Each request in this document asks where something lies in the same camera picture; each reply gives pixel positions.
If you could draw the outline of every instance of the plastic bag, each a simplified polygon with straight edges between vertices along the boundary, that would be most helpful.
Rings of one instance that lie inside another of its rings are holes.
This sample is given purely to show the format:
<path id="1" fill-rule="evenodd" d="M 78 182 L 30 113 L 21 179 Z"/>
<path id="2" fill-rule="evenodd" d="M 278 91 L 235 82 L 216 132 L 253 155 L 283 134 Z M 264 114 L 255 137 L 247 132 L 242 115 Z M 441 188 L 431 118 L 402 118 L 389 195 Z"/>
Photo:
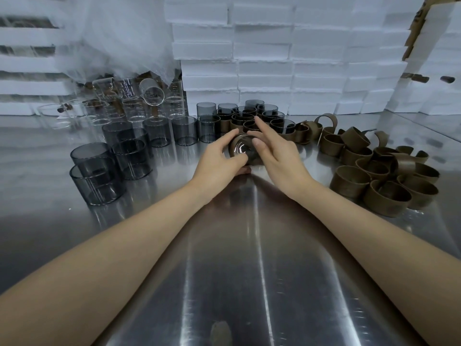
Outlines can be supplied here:
<path id="1" fill-rule="evenodd" d="M 46 3 L 54 26 L 63 30 L 57 67 L 77 82 L 107 73 L 120 78 L 152 71 L 169 84 L 179 63 L 171 50 L 171 25 L 164 0 L 66 0 Z"/>

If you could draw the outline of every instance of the finger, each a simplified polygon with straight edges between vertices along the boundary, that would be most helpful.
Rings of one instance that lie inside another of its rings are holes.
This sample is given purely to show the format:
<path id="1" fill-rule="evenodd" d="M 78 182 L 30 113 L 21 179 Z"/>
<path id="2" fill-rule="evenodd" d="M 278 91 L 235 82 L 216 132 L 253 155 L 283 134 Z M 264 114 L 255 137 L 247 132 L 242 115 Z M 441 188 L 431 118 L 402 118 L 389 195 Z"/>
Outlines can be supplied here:
<path id="1" fill-rule="evenodd" d="M 264 165 L 266 163 L 275 163 L 275 162 L 277 162 L 277 160 L 272 155 L 272 152 L 269 150 L 269 147 L 263 141 L 261 141 L 258 138 L 253 138 L 253 145 L 255 146 L 259 156 L 262 159 L 262 162 L 264 163 Z"/>
<path id="2" fill-rule="evenodd" d="M 246 153 L 240 153 L 229 159 L 229 162 L 237 172 L 240 168 L 244 167 L 248 161 L 248 155 Z"/>
<path id="3" fill-rule="evenodd" d="M 284 141 L 283 138 L 279 136 L 278 133 L 276 133 L 273 129 L 271 129 L 268 124 L 266 124 L 264 121 L 262 121 L 259 117 L 255 117 L 255 122 L 256 125 L 260 128 L 261 132 L 266 136 L 268 139 L 269 143 L 274 147 L 275 143 L 278 143 L 280 141 Z"/>
<path id="4" fill-rule="evenodd" d="M 269 140 L 266 138 L 266 136 L 264 136 L 264 134 L 262 132 L 260 132 L 260 131 L 248 131 L 247 134 L 249 134 L 250 136 L 254 136 L 256 138 L 259 138 L 260 140 L 262 140 L 262 142 L 264 142 L 268 146 L 271 145 Z"/>
<path id="5" fill-rule="evenodd" d="M 217 148 L 219 150 L 223 150 L 231 141 L 232 139 L 238 135 L 238 129 L 233 129 L 226 133 L 224 136 L 215 140 L 210 146 L 212 148 Z"/>
<path id="6" fill-rule="evenodd" d="M 244 167 L 241 167 L 237 173 L 235 174 L 236 176 L 237 175 L 246 175 L 246 174 L 249 174 L 251 173 L 251 168 L 249 166 L 244 166 Z"/>

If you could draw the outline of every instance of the left hand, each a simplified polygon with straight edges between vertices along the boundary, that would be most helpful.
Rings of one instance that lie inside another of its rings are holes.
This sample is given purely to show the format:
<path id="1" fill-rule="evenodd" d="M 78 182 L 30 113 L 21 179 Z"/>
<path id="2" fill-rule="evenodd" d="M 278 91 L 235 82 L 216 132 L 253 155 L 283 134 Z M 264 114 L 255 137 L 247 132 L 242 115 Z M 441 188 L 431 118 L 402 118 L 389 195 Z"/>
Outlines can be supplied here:
<path id="1" fill-rule="evenodd" d="M 251 173 L 251 168 L 245 166 L 248 161 L 245 153 L 230 159 L 224 156 L 224 148 L 237 135 L 238 129 L 234 129 L 208 145 L 195 169 L 190 183 L 206 197 L 207 203 L 218 195 L 232 181 L 234 176 Z"/>

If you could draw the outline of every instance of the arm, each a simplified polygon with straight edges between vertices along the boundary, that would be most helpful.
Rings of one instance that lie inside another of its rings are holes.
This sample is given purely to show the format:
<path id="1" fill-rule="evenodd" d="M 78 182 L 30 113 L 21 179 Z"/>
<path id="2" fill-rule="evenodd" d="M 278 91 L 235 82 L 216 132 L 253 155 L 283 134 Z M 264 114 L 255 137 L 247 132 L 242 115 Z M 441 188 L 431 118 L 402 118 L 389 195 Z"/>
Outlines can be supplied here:
<path id="1" fill-rule="evenodd" d="M 256 118 L 254 145 L 270 178 L 341 241 L 431 345 L 461 340 L 461 262 L 316 182 L 294 143 Z"/>
<path id="2" fill-rule="evenodd" d="M 206 149 L 191 181 L 67 251 L 0 296 L 0 345 L 90 345 L 125 306 L 184 224 L 248 158 L 226 159 L 233 130 Z"/>

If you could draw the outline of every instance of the forearm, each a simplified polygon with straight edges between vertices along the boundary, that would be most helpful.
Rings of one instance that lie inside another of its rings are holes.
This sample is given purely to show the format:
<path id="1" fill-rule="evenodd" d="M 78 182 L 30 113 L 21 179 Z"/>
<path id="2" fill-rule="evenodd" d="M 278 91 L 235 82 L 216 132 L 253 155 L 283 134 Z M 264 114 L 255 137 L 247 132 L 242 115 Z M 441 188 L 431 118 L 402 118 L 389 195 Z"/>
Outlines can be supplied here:
<path id="1" fill-rule="evenodd" d="M 0 345 L 90 345 L 207 201 L 189 183 L 23 279 L 0 296 Z"/>
<path id="2" fill-rule="evenodd" d="M 296 200 L 348 249 L 430 345 L 461 340 L 461 262 L 312 181 Z"/>

